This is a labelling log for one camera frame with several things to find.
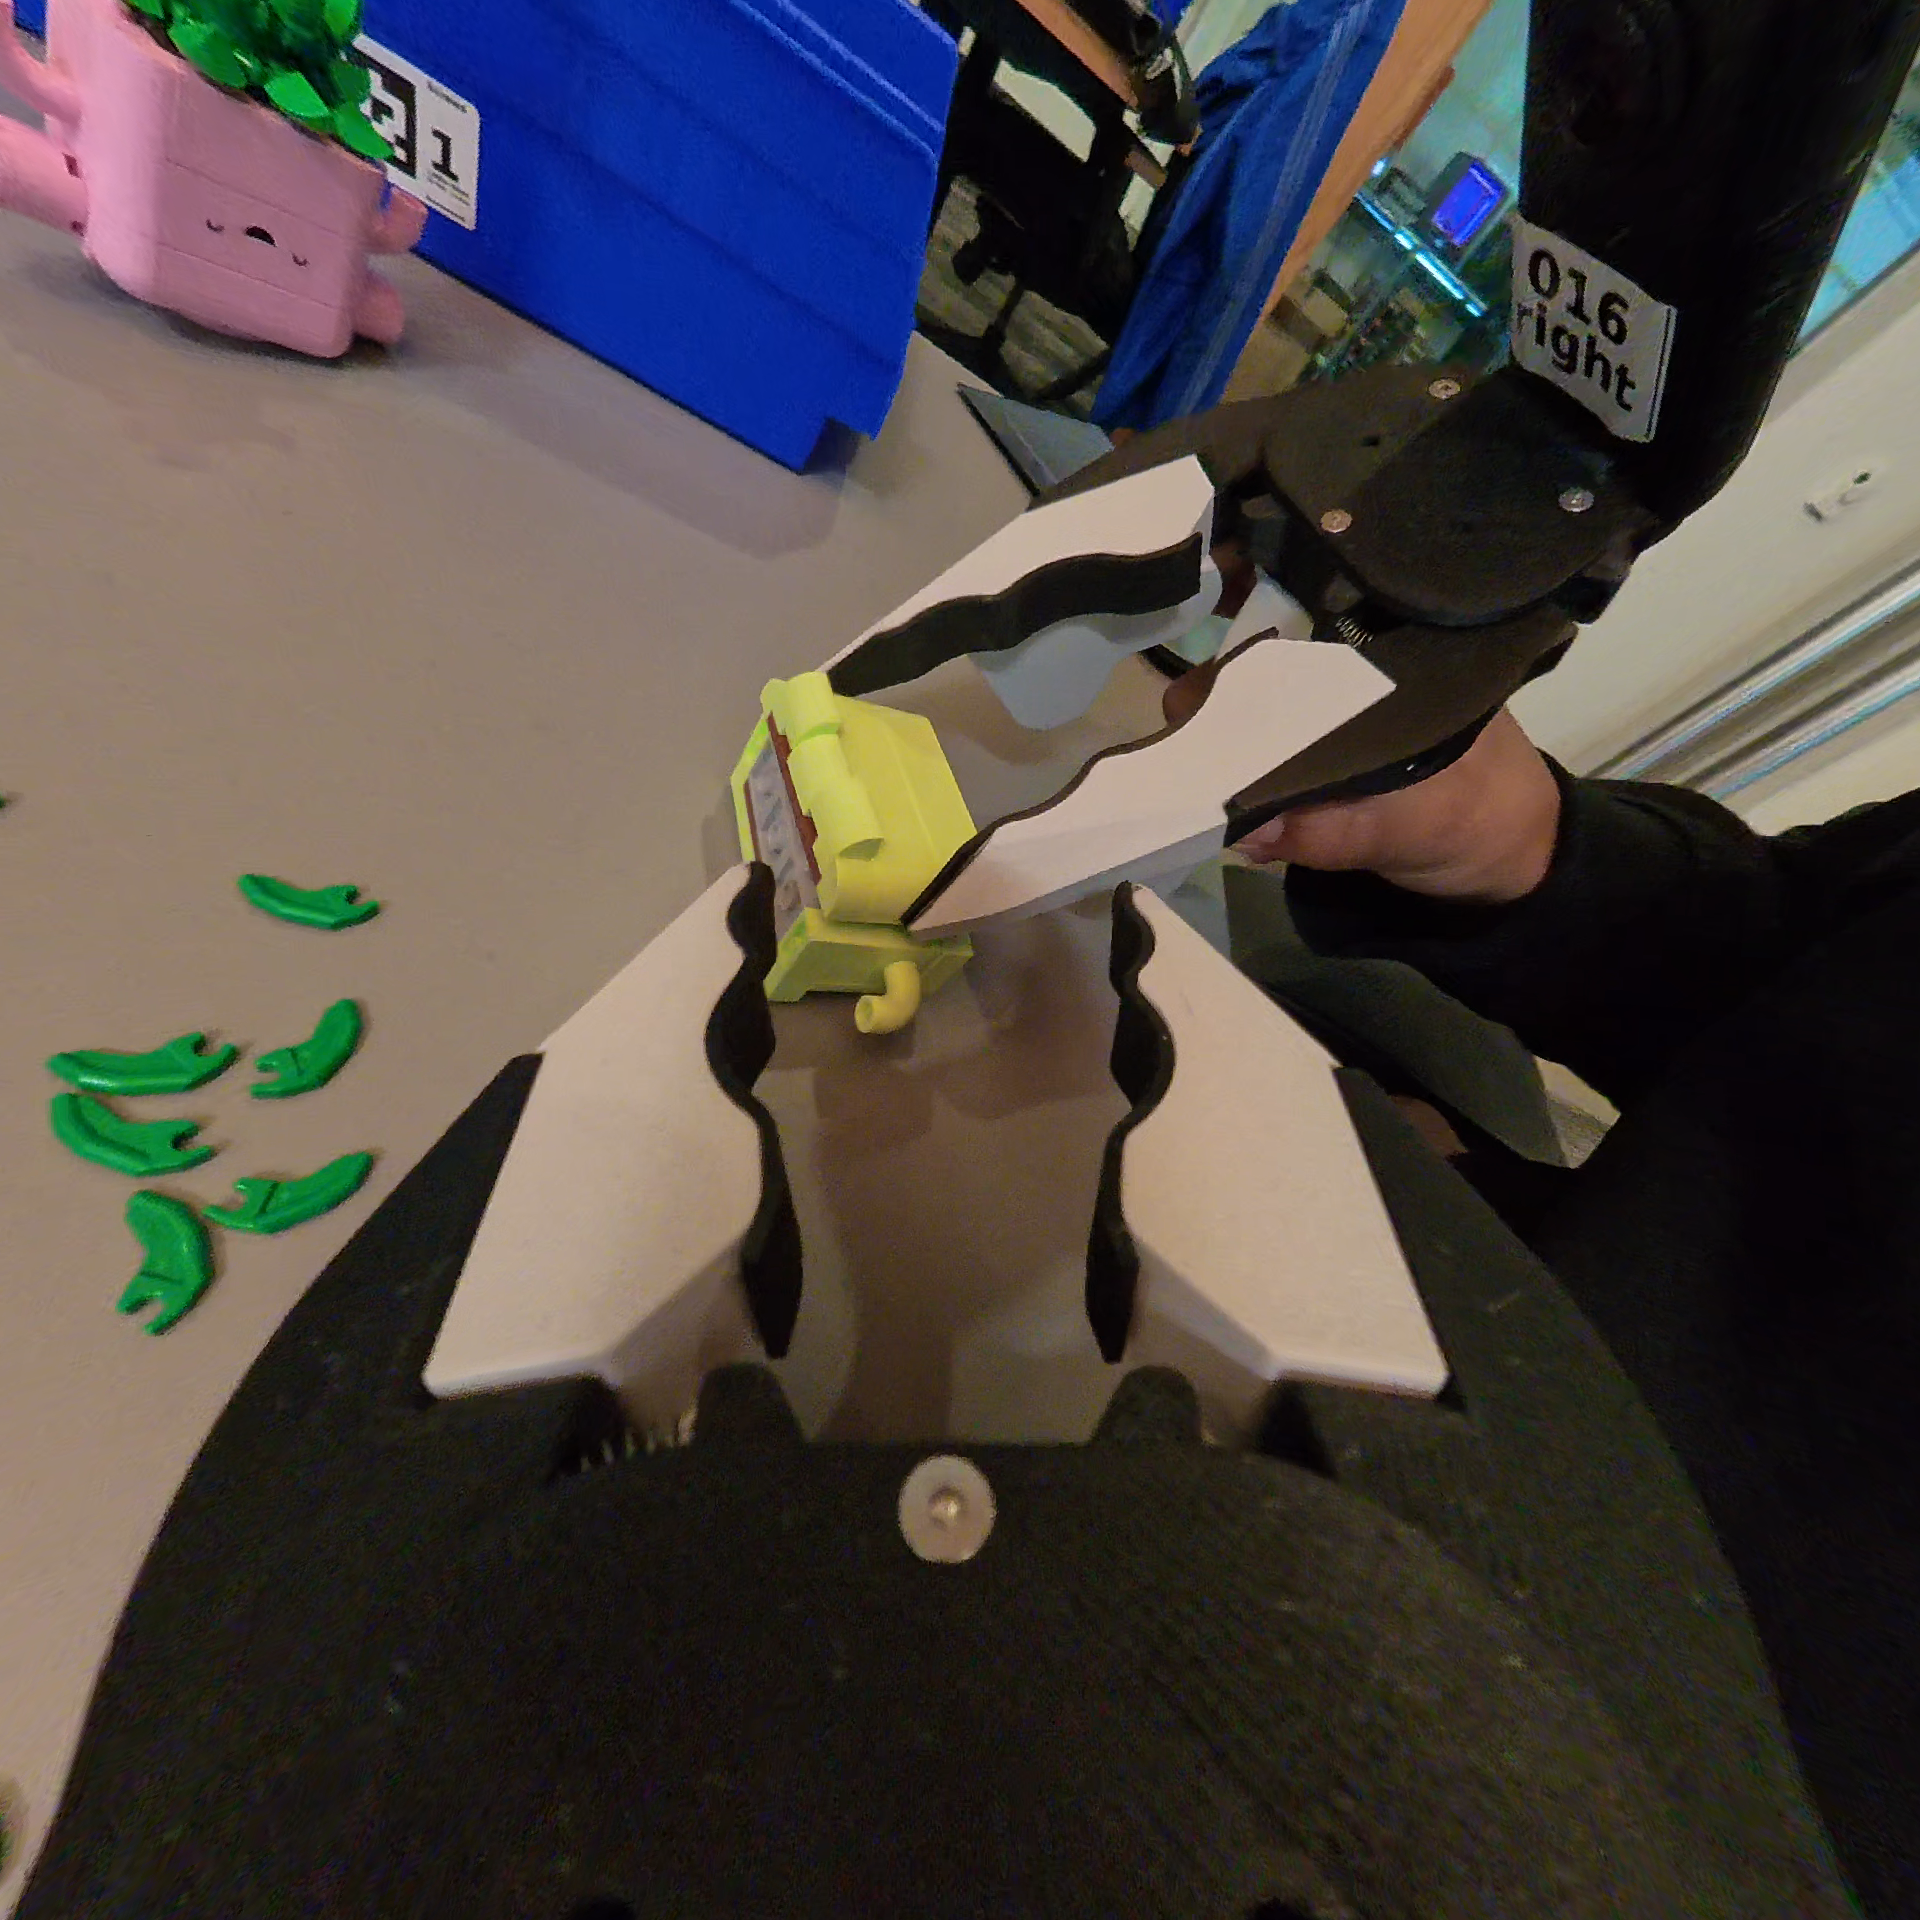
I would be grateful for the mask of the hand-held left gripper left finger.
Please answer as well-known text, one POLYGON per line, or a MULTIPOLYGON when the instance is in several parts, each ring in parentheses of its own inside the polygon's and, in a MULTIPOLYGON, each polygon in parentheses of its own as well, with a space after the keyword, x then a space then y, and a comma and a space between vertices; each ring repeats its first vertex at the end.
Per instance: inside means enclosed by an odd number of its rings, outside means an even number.
POLYGON ((778 1361, 805 1247, 756 1101, 776 876, 731 864, 539 1049, 421 1384, 468 1397, 594 1378, 693 1403, 711 1368, 778 1361))

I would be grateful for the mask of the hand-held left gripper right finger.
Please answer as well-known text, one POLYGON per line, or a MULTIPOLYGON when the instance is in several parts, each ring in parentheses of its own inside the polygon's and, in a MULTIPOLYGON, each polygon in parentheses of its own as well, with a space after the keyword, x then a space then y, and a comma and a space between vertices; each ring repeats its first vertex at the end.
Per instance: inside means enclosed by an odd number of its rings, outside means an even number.
POLYGON ((1210 1420, 1257 1420, 1285 1381, 1437 1397, 1450 1368, 1331 1049, 1136 884, 1111 986, 1100 1357, 1183 1374, 1210 1420))

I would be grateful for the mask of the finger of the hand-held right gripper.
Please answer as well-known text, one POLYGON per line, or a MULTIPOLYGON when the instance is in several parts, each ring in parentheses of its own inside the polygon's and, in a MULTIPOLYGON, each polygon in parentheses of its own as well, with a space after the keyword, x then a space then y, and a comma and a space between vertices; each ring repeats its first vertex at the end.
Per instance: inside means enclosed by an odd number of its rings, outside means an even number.
POLYGON ((913 899, 917 940, 967 935, 1090 899, 1125 876, 1201 860, 1228 838, 1228 806, 1389 699, 1389 677, 1342 640, 1241 640, 1201 705, 1155 736, 1101 749, 1047 806, 978 831, 913 899))
POLYGON ((1028 733, 1080 720, 1118 658, 1214 616, 1214 477, 1197 457, 1036 504, 825 663, 838 699, 880 699, 974 658, 1028 733))

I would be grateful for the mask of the large lime brick assembly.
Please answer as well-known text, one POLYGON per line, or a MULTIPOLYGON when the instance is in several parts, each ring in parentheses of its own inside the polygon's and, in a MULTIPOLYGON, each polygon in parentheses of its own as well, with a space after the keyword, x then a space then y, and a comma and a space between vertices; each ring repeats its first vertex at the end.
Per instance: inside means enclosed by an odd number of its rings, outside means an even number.
POLYGON ((925 714, 778 677, 731 766, 742 858, 776 876, 772 1001, 851 994, 861 1034, 899 1034, 974 960, 967 935, 923 940, 908 908, 974 815, 925 714))

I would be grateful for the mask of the long lime curved brick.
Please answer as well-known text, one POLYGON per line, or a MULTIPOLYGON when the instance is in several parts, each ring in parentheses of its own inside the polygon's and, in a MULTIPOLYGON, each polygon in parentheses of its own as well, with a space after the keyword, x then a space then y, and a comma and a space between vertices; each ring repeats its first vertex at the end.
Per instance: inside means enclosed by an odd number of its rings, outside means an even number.
POLYGON ((891 920, 887 831, 868 789, 851 774, 844 733, 790 749, 798 806, 814 821, 820 904, 837 920, 891 920))

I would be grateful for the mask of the person's right hand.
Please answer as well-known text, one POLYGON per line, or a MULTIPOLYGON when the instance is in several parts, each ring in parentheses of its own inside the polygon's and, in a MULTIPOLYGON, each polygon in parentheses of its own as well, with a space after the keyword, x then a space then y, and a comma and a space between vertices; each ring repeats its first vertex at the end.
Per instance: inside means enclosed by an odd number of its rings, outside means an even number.
POLYGON ((1230 838, 1250 864, 1373 872, 1407 897, 1511 904, 1559 851, 1561 789, 1503 705, 1437 774, 1361 802, 1298 806, 1230 838))

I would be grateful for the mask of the dark grey flat panel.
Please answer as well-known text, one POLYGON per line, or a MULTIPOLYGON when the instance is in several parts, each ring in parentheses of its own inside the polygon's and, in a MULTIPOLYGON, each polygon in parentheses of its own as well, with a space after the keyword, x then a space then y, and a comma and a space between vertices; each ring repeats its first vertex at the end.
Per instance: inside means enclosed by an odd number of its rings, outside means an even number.
POLYGON ((1057 490, 1111 451, 1111 434, 1086 415, 967 382, 956 394, 1028 496, 1057 490))

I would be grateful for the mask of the small blue-lit monitor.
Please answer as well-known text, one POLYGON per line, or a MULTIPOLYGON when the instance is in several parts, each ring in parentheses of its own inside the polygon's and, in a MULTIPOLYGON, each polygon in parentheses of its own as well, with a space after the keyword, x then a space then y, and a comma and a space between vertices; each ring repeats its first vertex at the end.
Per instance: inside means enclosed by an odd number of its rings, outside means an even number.
POLYGON ((1507 179, 1480 154, 1450 154, 1450 161, 1434 175, 1425 201, 1425 234, 1437 251, 1470 254, 1475 236, 1503 213, 1507 179))

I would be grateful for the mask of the wooden pillar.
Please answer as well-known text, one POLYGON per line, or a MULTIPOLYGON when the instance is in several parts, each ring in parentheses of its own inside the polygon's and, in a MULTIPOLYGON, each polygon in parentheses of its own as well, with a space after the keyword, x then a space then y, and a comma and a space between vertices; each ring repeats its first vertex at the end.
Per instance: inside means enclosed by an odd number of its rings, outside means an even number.
POLYGON ((1277 308, 1285 291, 1307 265, 1338 213, 1352 206, 1373 161, 1389 154, 1457 79, 1465 41, 1475 36, 1485 0, 1407 0, 1380 72, 1337 146, 1319 192, 1290 236, 1290 251, 1260 295, 1257 326, 1277 308))

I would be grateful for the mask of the scattered green leaf pieces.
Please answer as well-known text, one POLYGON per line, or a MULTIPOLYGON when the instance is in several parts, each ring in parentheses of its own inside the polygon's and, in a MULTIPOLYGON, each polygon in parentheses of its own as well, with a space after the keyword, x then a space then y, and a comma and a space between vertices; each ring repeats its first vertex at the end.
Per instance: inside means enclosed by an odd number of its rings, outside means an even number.
POLYGON ((274 1239, 339 1214, 369 1187, 375 1147, 347 1147, 306 1171, 242 1171, 214 1204, 173 1187, 218 1157, 186 1099, 207 1091, 231 1068, 250 1068, 253 1105, 316 1099, 343 1075, 368 1034, 363 999, 339 994, 274 1045, 186 1030, 157 1045, 60 1045, 45 1057, 55 1085, 47 1091, 50 1140, 83 1168, 131 1185, 127 1231, 139 1259, 116 1290, 121 1315, 148 1335, 179 1329, 218 1276, 218 1237, 274 1239))

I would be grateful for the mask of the person's dark clothing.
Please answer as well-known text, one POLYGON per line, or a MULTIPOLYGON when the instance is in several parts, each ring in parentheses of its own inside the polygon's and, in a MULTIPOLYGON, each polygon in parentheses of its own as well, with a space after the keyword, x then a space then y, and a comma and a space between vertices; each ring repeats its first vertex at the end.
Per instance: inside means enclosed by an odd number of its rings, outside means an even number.
POLYGON ((1712 1516, 1860 1905, 1914 1915, 1920 1034, 1766 994, 1621 1111, 1531 1244, 1712 1516))

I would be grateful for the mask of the blue plastic bin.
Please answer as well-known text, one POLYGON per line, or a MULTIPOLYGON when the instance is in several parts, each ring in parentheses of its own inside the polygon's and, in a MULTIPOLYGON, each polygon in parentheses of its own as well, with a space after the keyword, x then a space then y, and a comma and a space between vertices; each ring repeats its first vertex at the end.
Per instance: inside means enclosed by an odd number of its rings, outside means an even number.
POLYGON ((375 0, 484 114, 420 254, 784 469, 880 437, 961 72, 899 0, 375 0))

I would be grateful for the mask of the wooden office desk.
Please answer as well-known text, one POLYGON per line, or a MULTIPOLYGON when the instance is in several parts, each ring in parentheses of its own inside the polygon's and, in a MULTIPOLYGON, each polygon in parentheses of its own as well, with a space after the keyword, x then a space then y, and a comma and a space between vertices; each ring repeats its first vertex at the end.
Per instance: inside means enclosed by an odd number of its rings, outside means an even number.
POLYGON ((1171 198, 1201 132, 1188 56, 1155 3, 1071 0, 956 0, 925 3, 961 56, 937 188, 974 185, 974 236, 950 265, 965 282, 1009 274, 1009 295, 965 349, 1000 391, 1015 391, 1009 333, 1036 295, 1100 335, 1100 352, 1028 391, 1061 403, 1095 386, 1161 239, 1171 198), (1095 124, 1078 154, 1004 90, 1004 70, 1049 82, 1095 124))

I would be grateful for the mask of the white printed tag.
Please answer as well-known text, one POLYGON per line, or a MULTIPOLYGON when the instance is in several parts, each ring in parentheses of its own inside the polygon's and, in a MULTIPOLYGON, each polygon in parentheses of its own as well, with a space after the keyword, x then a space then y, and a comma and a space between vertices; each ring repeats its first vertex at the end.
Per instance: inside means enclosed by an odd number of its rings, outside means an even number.
POLYGON ((484 166, 479 108, 369 36, 356 36, 355 56, 369 72, 363 114, 386 140, 386 179, 476 234, 484 166))

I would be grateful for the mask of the pink toy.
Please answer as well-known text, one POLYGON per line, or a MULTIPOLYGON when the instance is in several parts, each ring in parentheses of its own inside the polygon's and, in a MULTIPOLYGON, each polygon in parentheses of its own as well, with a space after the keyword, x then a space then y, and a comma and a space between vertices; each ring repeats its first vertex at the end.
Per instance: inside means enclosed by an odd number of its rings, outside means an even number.
POLYGON ((283 114, 265 85, 223 85, 239 65, 183 50, 167 3, 45 3, 45 50, 0 8, 3 114, 0 201, 83 247, 131 295, 231 339, 339 356, 396 343, 399 286, 375 265, 413 254, 425 206, 386 179, 368 90, 356 132, 283 114))

